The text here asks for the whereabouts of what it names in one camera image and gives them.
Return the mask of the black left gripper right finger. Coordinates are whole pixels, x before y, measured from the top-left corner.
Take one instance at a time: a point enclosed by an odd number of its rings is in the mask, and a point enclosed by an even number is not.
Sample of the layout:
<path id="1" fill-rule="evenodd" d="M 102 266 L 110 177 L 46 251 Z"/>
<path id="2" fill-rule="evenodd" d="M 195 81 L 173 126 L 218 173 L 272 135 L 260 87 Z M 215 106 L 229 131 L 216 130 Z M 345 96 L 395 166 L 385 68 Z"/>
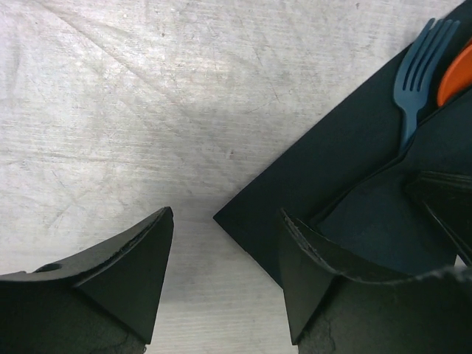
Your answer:
<path id="1" fill-rule="evenodd" d="M 300 353 L 469 353 L 471 269 L 416 276 L 343 249 L 279 213 L 279 265 Z"/>

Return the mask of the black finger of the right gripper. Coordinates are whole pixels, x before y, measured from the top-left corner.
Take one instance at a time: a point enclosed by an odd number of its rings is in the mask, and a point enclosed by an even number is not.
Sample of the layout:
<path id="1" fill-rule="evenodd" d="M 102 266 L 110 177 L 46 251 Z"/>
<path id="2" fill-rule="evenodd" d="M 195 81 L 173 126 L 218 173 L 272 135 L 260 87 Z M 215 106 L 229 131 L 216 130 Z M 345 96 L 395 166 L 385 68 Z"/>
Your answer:
<path id="1" fill-rule="evenodd" d="M 463 263 L 471 264 L 471 177 L 420 171 L 403 187 L 408 197 L 454 244 Z"/>

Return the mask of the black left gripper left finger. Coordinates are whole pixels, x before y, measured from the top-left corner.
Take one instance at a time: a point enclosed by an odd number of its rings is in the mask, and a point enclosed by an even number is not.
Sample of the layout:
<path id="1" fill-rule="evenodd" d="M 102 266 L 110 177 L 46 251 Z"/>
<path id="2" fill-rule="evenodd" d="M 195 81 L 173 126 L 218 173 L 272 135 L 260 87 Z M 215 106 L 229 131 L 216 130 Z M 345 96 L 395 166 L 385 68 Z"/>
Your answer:
<path id="1" fill-rule="evenodd" d="M 173 239 L 164 207 L 128 230 L 33 272 L 1 276 L 3 353 L 143 353 Z"/>

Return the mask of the orange plastic spoon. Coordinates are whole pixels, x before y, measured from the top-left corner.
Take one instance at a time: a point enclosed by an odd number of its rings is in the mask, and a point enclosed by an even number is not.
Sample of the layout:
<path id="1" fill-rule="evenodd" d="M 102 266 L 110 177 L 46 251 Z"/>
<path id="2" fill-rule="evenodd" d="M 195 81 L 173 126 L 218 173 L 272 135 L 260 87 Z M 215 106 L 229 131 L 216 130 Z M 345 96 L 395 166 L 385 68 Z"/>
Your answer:
<path id="1" fill-rule="evenodd" d="M 437 105 L 444 106 L 453 96 L 471 86 L 471 40 L 445 71 L 437 91 Z"/>

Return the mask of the blue plastic fork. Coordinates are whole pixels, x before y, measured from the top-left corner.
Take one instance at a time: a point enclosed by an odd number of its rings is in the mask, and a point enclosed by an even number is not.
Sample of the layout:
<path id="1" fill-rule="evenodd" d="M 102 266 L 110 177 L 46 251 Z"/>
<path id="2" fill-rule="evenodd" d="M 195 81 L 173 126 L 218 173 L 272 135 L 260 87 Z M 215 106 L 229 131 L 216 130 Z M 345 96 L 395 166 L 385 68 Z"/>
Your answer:
<path id="1" fill-rule="evenodd" d="M 393 100 L 403 115 L 400 152 L 417 129 L 417 115 L 428 101 L 434 71 L 459 26 L 451 19 L 430 19 L 400 63 L 393 88 Z"/>

